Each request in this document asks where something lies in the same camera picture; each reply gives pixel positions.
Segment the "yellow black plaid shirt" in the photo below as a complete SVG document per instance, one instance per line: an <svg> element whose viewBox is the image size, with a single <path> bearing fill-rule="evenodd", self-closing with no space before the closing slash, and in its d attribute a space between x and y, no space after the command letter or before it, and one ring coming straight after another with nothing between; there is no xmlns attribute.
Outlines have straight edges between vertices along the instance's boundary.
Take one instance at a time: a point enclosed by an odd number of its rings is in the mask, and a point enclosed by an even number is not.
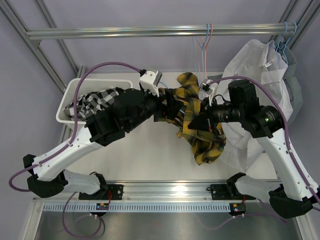
<svg viewBox="0 0 320 240"><path fill-rule="evenodd" d="M223 153L227 138L220 123L208 123L208 120L199 116L201 100L199 99L198 78L191 72L185 72L177 77L180 83L178 88L169 88L167 91L174 99L182 104L174 119L155 117L155 122L166 122L179 128L178 138L184 138L191 146L194 160L197 165L211 164Z"/></svg>

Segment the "light blue wire hanger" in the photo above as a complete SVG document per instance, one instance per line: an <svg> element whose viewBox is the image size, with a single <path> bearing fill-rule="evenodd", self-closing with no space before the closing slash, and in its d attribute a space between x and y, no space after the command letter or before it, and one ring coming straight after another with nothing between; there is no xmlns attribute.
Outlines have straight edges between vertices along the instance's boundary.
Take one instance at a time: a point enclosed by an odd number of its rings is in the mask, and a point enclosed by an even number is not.
<svg viewBox="0 0 320 240"><path fill-rule="evenodd" d="M183 102L184 106L181 108L180 112L178 113L177 117L175 118L175 119L182 119L186 114L186 109L187 109L187 105L188 105L188 103L186 102L186 100L188 98L186 89L183 88L183 86L176 87L176 88L170 88L167 84L165 84L162 81L160 81L160 86L161 86L161 88L159 88L159 93L161 93L163 89L169 89L177 100Z"/></svg>
<svg viewBox="0 0 320 240"><path fill-rule="evenodd" d="M201 50L200 50L200 47L197 42L197 37L198 36L195 36L192 38L192 49L193 49L193 59L194 59L195 72L196 72L196 76L198 79L198 84L200 85L204 79L203 79L203 74L202 74Z"/></svg>

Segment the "black white checkered shirt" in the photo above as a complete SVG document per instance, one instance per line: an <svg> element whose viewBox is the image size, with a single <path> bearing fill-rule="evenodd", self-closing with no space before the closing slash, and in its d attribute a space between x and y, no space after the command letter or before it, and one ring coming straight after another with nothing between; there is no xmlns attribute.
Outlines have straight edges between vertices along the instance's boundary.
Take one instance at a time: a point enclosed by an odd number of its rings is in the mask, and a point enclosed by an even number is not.
<svg viewBox="0 0 320 240"><path fill-rule="evenodd" d="M110 107L114 103L114 98L123 92L124 90L119 87L92 91L77 97L75 104L76 111L74 111L74 103L71 102L63 109L63 112L72 120L76 113L78 121L86 121L98 111Z"/></svg>

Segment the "pink wire hanger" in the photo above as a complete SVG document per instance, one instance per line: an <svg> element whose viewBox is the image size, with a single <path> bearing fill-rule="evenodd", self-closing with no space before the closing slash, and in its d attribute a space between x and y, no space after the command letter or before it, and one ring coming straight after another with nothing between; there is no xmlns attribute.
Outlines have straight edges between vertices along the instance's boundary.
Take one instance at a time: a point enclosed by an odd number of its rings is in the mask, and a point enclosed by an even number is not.
<svg viewBox="0 0 320 240"><path fill-rule="evenodd" d="M208 78L208 74L207 74L207 50L208 50L208 46L209 43L212 39L213 36L213 32L214 32L214 25L212 23L207 23L206 24L206 35L204 37L204 39L202 39L201 37L197 37L197 43L199 45L199 49L201 51L201 63L202 63L202 76L203 79L207 79Z"/></svg>

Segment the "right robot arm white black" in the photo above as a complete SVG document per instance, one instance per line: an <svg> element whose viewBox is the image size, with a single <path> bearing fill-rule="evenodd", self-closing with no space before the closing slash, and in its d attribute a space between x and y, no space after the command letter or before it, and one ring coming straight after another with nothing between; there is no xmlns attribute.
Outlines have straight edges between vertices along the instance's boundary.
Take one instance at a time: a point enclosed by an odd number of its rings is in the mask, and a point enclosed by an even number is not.
<svg viewBox="0 0 320 240"><path fill-rule="evenodd" d="M205 98L188 128L211 132L219 123L240 123L267 153L281 182L271 184L239 172L226 181L227 195L233 199L251 196L269 203L284 219L305 215L320 202L320 187L290 141L283 111L258 82L244 76L229 80L229 100L217 104L213 97Z"/></svg>

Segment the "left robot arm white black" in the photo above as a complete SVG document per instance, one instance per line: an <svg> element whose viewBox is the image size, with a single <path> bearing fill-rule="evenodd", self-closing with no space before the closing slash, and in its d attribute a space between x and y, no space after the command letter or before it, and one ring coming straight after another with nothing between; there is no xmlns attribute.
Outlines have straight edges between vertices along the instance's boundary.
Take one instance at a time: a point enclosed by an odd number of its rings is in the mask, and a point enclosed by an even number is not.
<svg viewBox="0 0 320 240"><path fill-rule="evenodd" d="M173 120L184 104L169 90L160 96L129 88L114 97L111 106L99 110L86 120L74 137L51 151L23 158L30 172L28 189L40 198L62 192L78 192L82 200L101 200L108 194L108 185L100 173L80 174L67 170L82 157L125 137L150 117Z"/></svg>

